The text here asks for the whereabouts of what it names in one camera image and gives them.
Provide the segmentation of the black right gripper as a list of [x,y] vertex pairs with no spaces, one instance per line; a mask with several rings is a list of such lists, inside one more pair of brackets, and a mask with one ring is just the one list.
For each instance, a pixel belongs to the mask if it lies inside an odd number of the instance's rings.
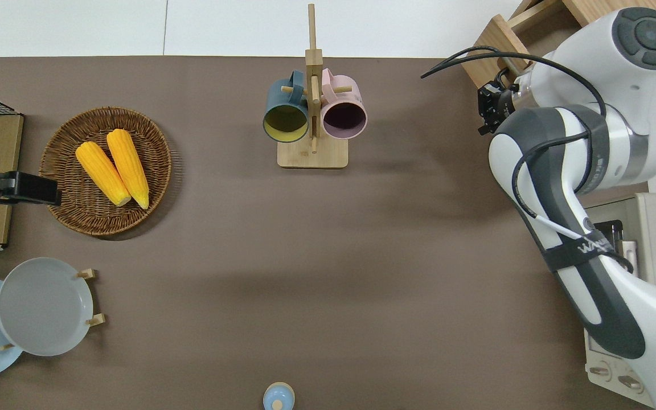
[[499,124],[513,114],[515,107],[512,99],[519,90],[517,83],[505,86],[499,80],[490,81],[490,84],[477,89],[477,109],[482,119],[479,135],[495,133]]

